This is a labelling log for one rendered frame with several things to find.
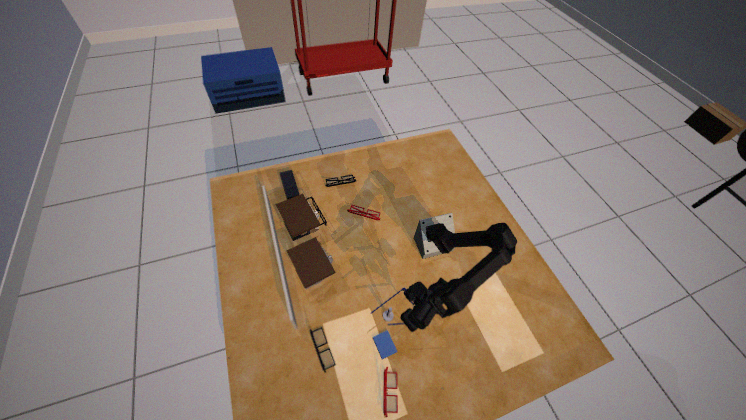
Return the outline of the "grey flat panel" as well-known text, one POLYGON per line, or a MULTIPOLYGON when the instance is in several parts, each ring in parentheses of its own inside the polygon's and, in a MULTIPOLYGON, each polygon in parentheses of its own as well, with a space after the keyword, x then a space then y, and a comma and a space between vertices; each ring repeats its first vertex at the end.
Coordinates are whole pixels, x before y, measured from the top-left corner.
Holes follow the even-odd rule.
POLYGON ((268 219, 269 219, 269 224, 270 224, 272 239, 273 239, 273 243, 274 243, 274 248, 275 248, 277 263, 278 263, 278 267, 279 267, 279 272, 280 272, 282 287, 283 287, 283 291, 284 291, 285 301, 286 301, 286 305, 287 305, 288 315, 289 315, 289 317, 291 319, 291 322, 292 322, 294 328, 297 329, 296 320, 295 320, 295 316, 294 316, 294 311, 293 311, 293 307, 292 307, 292 303, 291 303, 291 298, 290 298, 290 294, 289 294, 289 289, 288 289, 288 285, 287 285, 287 280, 286 280, 286 276, 285 276, 284 266, 283 266, 283 262, 282 262, 282 257, 281 257, 281 253, 280 253, 279 243, 278 243, 277 234, 276 234, 276 230, 275 230, 274 220, 273 220, 272 211, 271 211, 271 207, 270 207, 270 202, 269 202, 269 199, 268 199, 268 196, 267 196, 267 193, 266 193, 264 185, 262 186, 262 191, 263 191, 263 195, 264 195, 264 200, 265 200, 267 215, 268 215, 268 219))

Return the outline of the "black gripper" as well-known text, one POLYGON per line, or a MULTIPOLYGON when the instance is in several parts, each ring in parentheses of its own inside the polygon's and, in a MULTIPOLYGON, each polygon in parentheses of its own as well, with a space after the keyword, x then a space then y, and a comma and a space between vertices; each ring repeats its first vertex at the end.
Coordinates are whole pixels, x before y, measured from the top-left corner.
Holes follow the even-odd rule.
MULTIPOLYGON (((425 295, 425 294, 424 294, 424 295, 425 295)), ((423 299, 423 300, 424 300, 424 295, 420 297, 420 298, 421 298, 421 299, 423 299)), ((407 311, 405 311, 405 312, 404 312, 403 314, 401 314, 401 318, 400 318, 400 319, 401 319, 401 320, 403 321, 403 323, 405 323, 405 324, 406 324, 406 326, 407 326, 407 327, 408 327, 408 328, 410 329, 410 331, 414 332, 414 331, 415 331, 416 329, 418 329, 418 327, 417 327, 417 326, 415 326, 415 325, 414 325, 414 324, 413 324, 413 323, 412 323, 411 321, 409 321, 409 319, 408 319, 408 316, 409 316, 409 314, 411 313, 411 311, 412 311, 412 309, 410 309, 410 308, 409 308, 409 309, 408 309, 407 311)))

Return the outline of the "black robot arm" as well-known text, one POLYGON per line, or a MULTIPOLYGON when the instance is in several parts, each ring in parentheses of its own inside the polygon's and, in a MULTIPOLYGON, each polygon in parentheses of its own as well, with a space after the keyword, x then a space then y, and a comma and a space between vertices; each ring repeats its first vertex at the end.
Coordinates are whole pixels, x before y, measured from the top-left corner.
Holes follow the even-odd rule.
POLYGON ((444 318, 461 311, 476 289, 511 262, 517 244, 517 239, 506 223, 493 224, 486 231, 464 233, 452 233, 443 223, 439 223, 426 226, 426 236, 428 242, 433 241, 442 254, 449 254, 455 247, 478 246, 488 246, 491 252, 459 279, 447 282, 440 278, 428 289, 422 282, 417 282, 407 289, 407 300, 416 302, 408 319, 420 329, 429 326, 435 314, 444 318), (424 300, 420 298, 423 295, 424 300), (447 310, 442 306, 443 303, 447 310))

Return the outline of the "red glasses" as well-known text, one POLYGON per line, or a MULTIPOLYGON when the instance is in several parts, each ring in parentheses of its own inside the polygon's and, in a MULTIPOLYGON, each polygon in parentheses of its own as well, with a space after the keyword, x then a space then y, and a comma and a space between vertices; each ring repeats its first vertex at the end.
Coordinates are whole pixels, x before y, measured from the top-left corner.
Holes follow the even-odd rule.
POLYGON ((351 205, 350 209, 348 209, 347 211, 350 212, 350 213, 357 214, 357 215, 360 215, 360 216, 364 216, 364 217, 367 217, 367 218, 371 218, 371 219, 374 219, 374 220, 380 220, 380 218, 379 218, 380 212, 376 212, 376 211, 368 209, 367 213, 366 213, 363 210, 364 210, 364 208, 362 208, 362 207, 351 205), (366 214, 366 215, 364 215, 364 214, 366 214))
POLYGON ((398 389, 397 373, 384 372, 384 415, 388 417, 387 412, 398 413, 398 395, 387 395, 387 389, 398 389))

